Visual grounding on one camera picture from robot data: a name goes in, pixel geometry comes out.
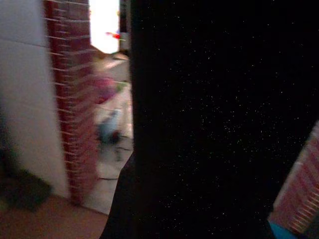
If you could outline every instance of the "brown floor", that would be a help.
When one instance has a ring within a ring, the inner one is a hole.
[[[37,212],[13,209],[0,217],[0,239],[98,239],[107,216],[51,196]]]

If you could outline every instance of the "floor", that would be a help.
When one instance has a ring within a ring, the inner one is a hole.
[[[35,212],[12,209],[0,217],[0,239],[98,239],[107,216],[51,196]]]
[[[126,86],[115,98],[97,105],[95,122],[106,119],[114,109],[120,109],[123,117],[121,140],[117,144],[101,145],[98,161],[98,173],[101,179],[93,192],[86,198],[84,206],[108,215],[110,213],[117,179],[122,168],[133,152],[132,100],[129,83],[129,62],[106,57],[96,61],[97,72],[104,72],[117,82],[127,82]]]

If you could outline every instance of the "red brick column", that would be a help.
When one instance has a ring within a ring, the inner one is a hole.
[[[98,179],[89,5],[44,0],[44,9],[69,189],[82,204]]]
[[[319,212],[319,121],[274,203],[269,220],[303,233]]]

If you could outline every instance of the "white wall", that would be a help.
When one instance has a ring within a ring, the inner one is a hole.
[[[0,104],[21,168],[68,197],[42,0],[0,0]]]

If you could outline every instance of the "blue object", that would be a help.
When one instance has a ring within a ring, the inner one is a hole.
[[[290,231],[287,229],[274,224],[274,223],[269,223],[271,230],[273,231],[276,239],[298,239],[294,234],[292,234]]]
[[[108,143],[110,141],[110,138],[111,138],[113,132],[117,130],[119,116],[120,116],[120,111],[114,110],[112,112],[110,118],[108,118],[105,122],[102,122],[98,126],[100,140],[103,143]]]

